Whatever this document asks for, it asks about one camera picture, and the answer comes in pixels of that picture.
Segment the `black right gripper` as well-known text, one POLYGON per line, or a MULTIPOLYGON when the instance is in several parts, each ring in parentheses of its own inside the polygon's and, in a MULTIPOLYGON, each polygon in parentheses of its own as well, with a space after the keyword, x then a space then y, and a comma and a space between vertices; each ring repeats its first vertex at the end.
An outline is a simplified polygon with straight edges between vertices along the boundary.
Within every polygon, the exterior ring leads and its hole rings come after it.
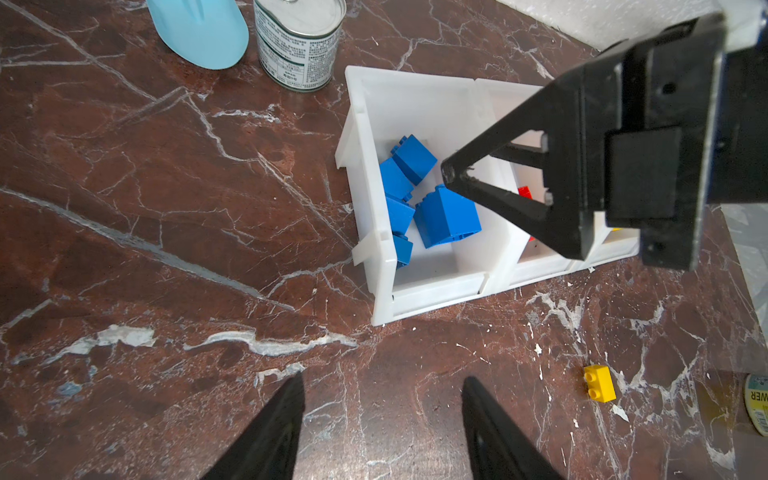
POLYGON ((709 203, 767 199, 767 15, 724 11, 624 41, 537 90, 442 164, 446 187, 563 257, 595 213, 652 267, 696 267, 709 203), (486 156, 544 174, 545 203, 470 177, 486 156))

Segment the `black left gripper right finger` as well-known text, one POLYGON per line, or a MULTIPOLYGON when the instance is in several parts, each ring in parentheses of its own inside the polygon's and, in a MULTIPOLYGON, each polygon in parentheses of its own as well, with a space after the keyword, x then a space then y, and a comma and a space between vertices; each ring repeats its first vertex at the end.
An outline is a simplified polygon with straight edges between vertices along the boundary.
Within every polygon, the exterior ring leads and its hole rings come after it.
POLYGON ((482 383, 467 377, 462 419, 474 479, 560 479, 482 383))

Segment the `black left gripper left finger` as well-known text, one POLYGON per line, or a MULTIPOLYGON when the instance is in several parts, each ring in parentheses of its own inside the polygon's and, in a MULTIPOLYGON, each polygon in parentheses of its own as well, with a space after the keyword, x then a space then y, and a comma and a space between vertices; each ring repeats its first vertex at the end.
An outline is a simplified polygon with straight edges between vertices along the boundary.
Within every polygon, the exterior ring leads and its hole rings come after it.
POLYGON ((305 391, 300 373, 286 380, 205 479, 291 479, 299 446, 305 391))

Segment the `small red lego brick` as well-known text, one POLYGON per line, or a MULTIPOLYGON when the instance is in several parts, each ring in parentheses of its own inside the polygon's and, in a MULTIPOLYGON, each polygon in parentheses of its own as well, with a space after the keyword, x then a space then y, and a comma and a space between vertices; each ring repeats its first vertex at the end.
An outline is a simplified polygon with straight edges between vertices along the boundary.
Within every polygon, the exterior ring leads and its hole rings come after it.
POLYGON ((518 188, 518 194, 524 198, 533 199, 531 190, 527 186, 521 186, 518 188))

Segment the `blue lego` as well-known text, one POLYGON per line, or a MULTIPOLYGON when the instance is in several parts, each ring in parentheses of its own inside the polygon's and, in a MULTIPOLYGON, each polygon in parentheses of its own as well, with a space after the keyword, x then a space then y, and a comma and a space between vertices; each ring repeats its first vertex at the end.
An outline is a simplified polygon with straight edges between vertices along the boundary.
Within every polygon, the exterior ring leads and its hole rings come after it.
POLYGON ((387 197, 405 203, 412 198, 414 185, 403 173, 394 158, 390 157, 380 164, 380 174, 387 197))

